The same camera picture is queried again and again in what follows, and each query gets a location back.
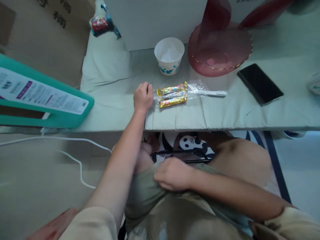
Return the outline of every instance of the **hand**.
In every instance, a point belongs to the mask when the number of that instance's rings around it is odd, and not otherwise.
[[[182,191],[190,188],[194,171],[180,159],[171,157],[158,167],[153,178],[164,189]]]
[[[133,94],[133,106],[137,112],[147,113],[153,102],[153,87],[151,84],[140,83]]]

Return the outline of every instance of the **yellow candy wrapper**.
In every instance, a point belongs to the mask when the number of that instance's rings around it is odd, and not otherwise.
[[[162,100],[159,102],[159,107],[164,108],[164,107],[169,107],[179,103],[185,103],[187,102],[187,99],[188,99],[187,96],[184,96],[184,97],[176,97],[176,98],[171,98],[167,100]]]
[[[186,91],[187,90],[187,82],[184,82],[182,84],[173,86],[173,87],[168,87],[164,89],[157,89],[157,95],[158,96],[163,96],[169,93],[173,92],[180,92],[180,91]]]
[[[166,95],[160,96],[159,98],[160,98],[160,101],[163,101],[163,100],[168,100],[176,97],[186,97],[186,96],[187,96],[187,92],[183,90],[181,92],[168,93]]]

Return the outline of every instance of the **floor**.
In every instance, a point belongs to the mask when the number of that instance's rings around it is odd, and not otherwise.
[[[88,138],[112,148],[120,134],[73,134],[72,137]],[[0,135],[0,142],[26,137],[32,136]],[[275,140],[292,203],[318,220],[319,145],[320,132],[309,132],[299,140]],[[83,179],[93,186],[98,183],[110,156],[108,151],[87,142],[52,139],[3,147],[0,151],[0,239],[24,239],[66,209],[80,209],[92,193],[92,189],[80,182],[79,164],[56,149],[81,160]]]
[[[121,133],[73,134],[112,148]],[[33,137],[0,135],[0,142]],[[110,153],[88,142],[37,139],[0,150],[0,239],[25,239],[66,209],[80,209],[93,189],[80,182],[79,164],[56,151],[82,161],[83,180],[96,186]]]
[[[320,221],[320,131],[301,139],[276,139],[274,145],[293,205]]]

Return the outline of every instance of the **person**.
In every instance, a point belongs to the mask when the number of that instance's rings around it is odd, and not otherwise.
[[[271,162],[262,147],[199,133],[216,153],[209,164],[153,163],[152,146],[140,142],[152,85],[140,84],[133,100],[98,186],[61,240],[115,240],[123,213],[128,239],[320,239],[319,223],[263,189]]]

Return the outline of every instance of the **sleeve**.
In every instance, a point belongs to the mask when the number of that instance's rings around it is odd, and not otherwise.
[[[277,240],[314,240],[320,239],[320,224],[308,214],[292,207],[286,207],[283,213],[264,225],[251,225],[257,239]]]
[[[78,213],[60,240],[117,240],[117,227],[112,213],[103,207],[90,207]]]

